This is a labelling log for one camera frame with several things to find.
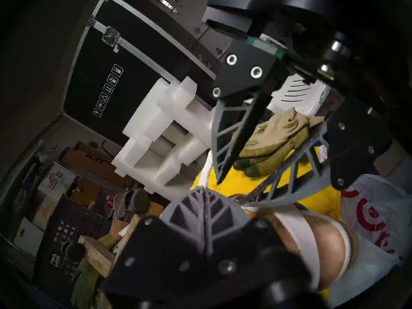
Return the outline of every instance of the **printed icon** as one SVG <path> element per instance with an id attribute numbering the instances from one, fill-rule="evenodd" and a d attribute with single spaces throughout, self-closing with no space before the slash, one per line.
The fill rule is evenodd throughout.
<path id="1" fill-rule="evenodd" d="M 118 66 L 117 64 L 113 65 L 112 73 L 120 77 L 123 73 L 123 68 Z"/>
<path id="2" fill-rule="evenodd" d="M 113 86 L 110 86 L 110 85 L 107 84 L 107 83 L 104 84 L 103 90 L 104 90 L 106 93 L 112 94 L 114 89 L 115 89 L 115 88 L 114 88 Z"/>
<path id="3" fill-rule="evenodd" d="M 104 94 L 104 93 L 101 93 L 100 96 L 99 96 L 99 99 L 100 99 L 101 101 L 105 102 L 105 103 L 107 103 L 107 102 L 109 101 L 109 98 L 110 98 L 110 96 L 108 96 L 108 95 L 106 95 L 106 94 Z"/>
<path id="4" fill-rule="evenodd" d="M 117 78 L 113 74 L 110 74 L 109 77 L 107 78 L 107 82 L 112 84 L 113 86 L 116 86 L 118 80 L 119 78 Z"/>
<path id="5" fill-rule="evenodd" d="M 93 111 L 93 114 L 96 115 L 97 117 L 102 117 L 103 112 L 100 109 L 95 108 Z"/>
<path id="6" fill-rule="evenodd" d="M 101 110 L 104 110 L 106 104 L 101 101 L 97 101 L 96 107 L 100 108 Z"/>

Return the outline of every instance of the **olive green glove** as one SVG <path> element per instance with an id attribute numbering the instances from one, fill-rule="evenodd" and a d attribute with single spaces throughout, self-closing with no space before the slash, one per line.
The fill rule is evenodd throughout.
<path id="1" fill-rule="evenodd" d="M 233 168 L 244 171 L 248 177 L 261 177 L 274 172 L 281 162 L 284 161 L 289 152 L 300 146 L 309 136 L 309 127 L 303 127 L 292 136 L 285 144 L 281 145 L 272 155 L 262 157 L 241 158 L 234 162 Z"/>
<path id="2" fill-rule="evenodd" d="M 111 234 L 107 234 L 98 241 L 104 248 L 110 250 L 120 239 L 121 236 L 113 237 Z M 103 276 L 99 274 L 86 258 L 83 258 L 73 275 L 73 280 L 75 281 L 71 299 L 73 307 L 90 309 L 90 303 L 99 279 L 103 279 Z"/>

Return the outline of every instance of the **red object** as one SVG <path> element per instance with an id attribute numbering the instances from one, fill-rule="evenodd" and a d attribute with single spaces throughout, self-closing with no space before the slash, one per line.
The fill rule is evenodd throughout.
<path id="1" fill-rule="evenodd" d="M 340 194 L 341 194 L 342 197 L 345 197 L 345 198 L 353 198 L 355 196 L 358 196 L 359 192 L 357 190 L 352 190 L 351 192 L 347 192 L 347 191 L 342 190 L 340 192 Z"/>

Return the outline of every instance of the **yellow cloth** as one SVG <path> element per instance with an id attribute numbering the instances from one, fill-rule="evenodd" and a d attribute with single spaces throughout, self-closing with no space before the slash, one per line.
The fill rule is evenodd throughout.
<path id="1" fill-rule="evenodd" d="M 315 147 L 316 153 L 318 153 L 319 148 Z M 300 177 L 309 171 L 311 171 L 310 163 L 299 163 L 297 170 L 297 176 Z M 282 175 L 278 188 L 282 187 L 285 184 L 289 183 L 290 168 L 288 168 Z M 197 187 L 199 183 L 200 174 L 196 177 L 193 182 L 191 189 Z M 230 169 L 226 178 L 220 185 L 216 184 L 216 175 L 215 171 L 212 168 L 209 174 L 209 183 L 208 188 L 215 190 L 226 197 L 229 197 L 234 194 L 248 194 L 253 189 L 255 189 L 261 182 L 263 182 L 267 176 L 249 178 L 245 175 L 243 171 L 237 171 L 233 167 Z M 325 189 L 313 194 L 310 197 L 302 199 L 299 201 L 302 205 L 309 208 L 315 213 L 320 213 L 327 215 L 335 220 L 339 220 L 340 216 L 340 191 L 336 190 L 332 186 L 326 187 Z M 325 289 L 319 292 L 324 299 L 327 299 L 329 289 Z"/>

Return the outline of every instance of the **wooden plank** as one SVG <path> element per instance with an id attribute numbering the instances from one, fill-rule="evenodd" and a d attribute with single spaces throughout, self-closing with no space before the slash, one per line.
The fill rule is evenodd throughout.
<path id="1" fill-rule="evenodd" d="M 124 221 L 121 221 L 121 220 L 118 220 L 118 219 L 113 219 L 112 225 L 110 226 L 109 234 L 111 234 L 114 237 L 119 233 L 119 231 L 121 231 L 127 225 L 128 225 L 128 223 L 126 223 Z"/>
<path id="2" fill-rule="evenodd" d="M 89 154 L 93 156 L 94 158 L 98 158 L 103 162 L 106 162 L 108 164 L 112 163 L 112 157 L 103 154 L 102 152 L 98 151 L 97 149 L 90 147 L 89 145 L 86 145 L 85 143 L 82 142 L 77 142 L 75 146 L 76 150 L 81 150 L 82 152 L 85 152 L 86 154 Z"/>
<path id="3" fill-rule="evenodd" d="M 129 241 L 129 238 L 131 237 L 132 233 L 136 229 L 136 226 L 137 226 L 137 223 L 139 222 L 139 220 L 140 220 L 140 218 L 137 215 L 133 215 L 133 218 L 131 219 L 130 224 L 127 228 L 126 234 L 124 235 L 122 240 L 119 242 L 119 251 L 118 251 L 118 253 L 115 257 L 115 260 L 113 261 L 112 268 L 114 267 L 117 259 L 119 258 L 120 254 L 122 253 L 125 245 Z M 99 296 L 98 301 L 97 301 L 97 308 L 98 309 L 112 309 L 112 306 L 109 303 L 109 301 L 107 300 L 104 292 L 100 293 L 100 296 Z"/>
<path id="4" fill-rule="evenodd" d="M 133 215 L 130 224 L 127 228 L 126 234 L 124 235 L 124 237 L 122 238 L 122 240 L 119 242 L 119 251 L 117 252 L 117 255 L 115 257 L 115 260 L 113 262 L 113 267 L 117 261 L 117 259 L 119 258 L 120 254 L 122 253 L 125 245 L 127 244 L 127 242 L 129 241 L 129 238 L 131 237 L 131 234 L 134 232 L 134 230 L 136 229 L 137 223 L 139 222 L 140 218 L 137 215 Z"/>
<path id="5" fill-rule="evenodd" d="M 119 186 L 130 187 L 133 179 L 129 176 L 120 177 L 115 173 L 116 167 L 110 164 L 101 164 L 94 159 L 87 157 L 83 152 L 70 149 L 65 156 L 66 160 L 100 176 L 103 179 L 109 180 Z"/>
<path id="6" fill-rule="evenodd" d="M 163 206 L 152 202 L 150 209 L 147 212 L 147 215 L 153 215 L 159 217 L 162 214 Z"/>
<path id="7" fill-rule="evenodd" d="M 87 261 L 103 276 L 109 275 L 115 255 L 104 248 L 97 240 L 91 237 L 80 236 L 79 243 L 86 248 Z"/>

